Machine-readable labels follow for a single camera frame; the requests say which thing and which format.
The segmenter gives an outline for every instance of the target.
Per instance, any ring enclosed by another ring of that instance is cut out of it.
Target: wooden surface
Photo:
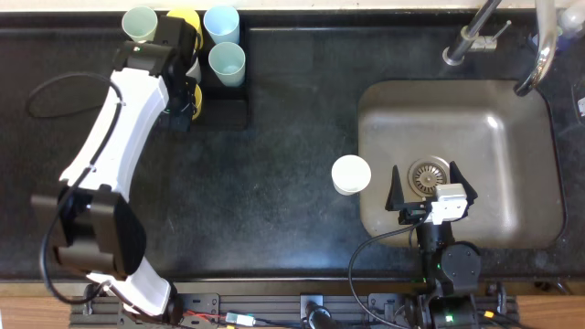
[[[585,296],[519,296],[522,323],[542,329],[585,329]],[[1,297],[2,329],[66,329],[69,307],[48,297]]]

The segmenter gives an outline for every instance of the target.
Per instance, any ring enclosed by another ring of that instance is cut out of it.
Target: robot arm
[[[186,72],[195,35],[184,19],[163,16],[153,44],[124,42],[111,75],[123,96],[122,109],[99,157],[89,165],[119,107],[112,89],[88,139],[62,173],[57,195],[35,195],[32,200],[47,221],[58,212],[49,244],[57,263],[91,281],[107,282],[128,315],[142,322],[178,324],[183,314],[173,284],[158,276],[144,257],[146,235],[128,201],[133,171],[159,114],[193,113],[195,84]]]

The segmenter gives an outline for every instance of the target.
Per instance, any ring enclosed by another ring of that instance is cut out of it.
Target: light blue cup
[[[238,87],[246,75],[246,54],[235,43],[222,42],[209,52],[209,66],[226,87]]]
[[[222,42],[239,43],[239,14],[234,7],[212,7],[203,17],[203,25],[217,45]]]

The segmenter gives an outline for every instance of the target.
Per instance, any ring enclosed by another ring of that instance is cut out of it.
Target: white wall
[[[555,0],[566,7],[575,0]],[[165,10],[178,6],[207,9],[233,5],[238,9],[458,9],[477,8],[484,0],[0,0],[0,11],[122,11],[136,5]],[[500,8],[532,8],[534,0],[504,0]]]

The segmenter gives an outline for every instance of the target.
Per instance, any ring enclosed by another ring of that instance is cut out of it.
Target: yellow cup
[[[197,33],[199,34],[199,40],[195,44],[195,49],[201,49],[203,47],[203,33],[201,33],[201,20],[199,19],[199,15],[194,9],[188,8],[177,8],[173,9],[168,14],[169,17],[177,17],[183,18],[185,21],[195,28]]]
[[[201,106],[203,105],[203,94],[201,93],[201,89],[199,88],[199,85],[195,86],[195,107],[197,108],[195,110],[195,113],[193,113],[193,118],[191,118],[191,121],[194,121],[199,114],[201,114]]]

